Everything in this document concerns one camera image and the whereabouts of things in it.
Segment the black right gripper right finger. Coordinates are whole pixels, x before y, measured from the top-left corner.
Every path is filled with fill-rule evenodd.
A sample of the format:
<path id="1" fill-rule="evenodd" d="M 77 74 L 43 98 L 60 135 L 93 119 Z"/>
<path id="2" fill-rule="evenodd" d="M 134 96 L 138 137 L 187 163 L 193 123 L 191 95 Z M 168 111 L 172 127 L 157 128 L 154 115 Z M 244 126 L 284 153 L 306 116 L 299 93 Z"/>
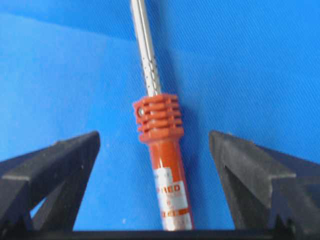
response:
<path id="1" fill-rule="evenodd" d="M 319 231 L 319 164 L 220 131 L 208 137 L 237 229 L 272 228 L 280 220 L 297 232 Z"/>

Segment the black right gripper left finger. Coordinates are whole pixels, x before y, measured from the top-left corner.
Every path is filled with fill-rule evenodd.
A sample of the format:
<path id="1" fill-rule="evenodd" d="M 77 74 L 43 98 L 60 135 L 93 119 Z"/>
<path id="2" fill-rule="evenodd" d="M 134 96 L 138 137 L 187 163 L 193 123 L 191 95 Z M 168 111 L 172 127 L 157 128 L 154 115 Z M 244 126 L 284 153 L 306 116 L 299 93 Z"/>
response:
<path id="1" fill-rule="evenodd" d="M 0 163 L 0 230 L 71 231 L 100 150 L 92 131 Z"/>

